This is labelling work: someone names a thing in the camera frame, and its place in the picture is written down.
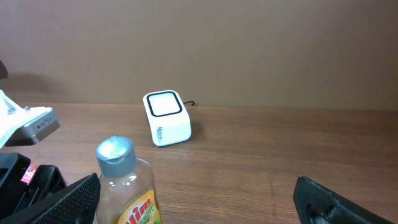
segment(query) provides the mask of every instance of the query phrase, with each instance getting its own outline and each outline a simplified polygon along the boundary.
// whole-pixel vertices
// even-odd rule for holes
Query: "white box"
[[[168,146],[191,137],[189,115],[176,91],[148,93],[143,101],[155,145]]]

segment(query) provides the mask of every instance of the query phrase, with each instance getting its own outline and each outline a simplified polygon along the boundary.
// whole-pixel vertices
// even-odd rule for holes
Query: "bottle cap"
[[[120,178],[131,173],[137,165],[132,141],[112,136],[97,147],[97,161],[106,178]]]

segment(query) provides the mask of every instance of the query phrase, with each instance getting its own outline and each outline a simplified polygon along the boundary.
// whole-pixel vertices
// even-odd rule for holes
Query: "white device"
[[[21,108],[0,90],[0,149],[37,144],[60,126],[53,108]]]
[[[155,145],[168,146],[191,137],[189,115],[176,91],[148,93],[143,100]]]

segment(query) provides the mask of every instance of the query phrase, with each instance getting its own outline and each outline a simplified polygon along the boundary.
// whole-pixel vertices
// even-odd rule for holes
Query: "yellow label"
[[[120,216],[119,224],[162,224],[155,204],[154,190],[149,190]]]

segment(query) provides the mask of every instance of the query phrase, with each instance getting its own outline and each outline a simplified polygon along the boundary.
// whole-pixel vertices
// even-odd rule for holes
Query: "dish soap bottle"
[[[101,168],[98,223],[161,224],[154,173],[146,161],[136,159],[132,141],[110,137],[98,146],[96,157]]]

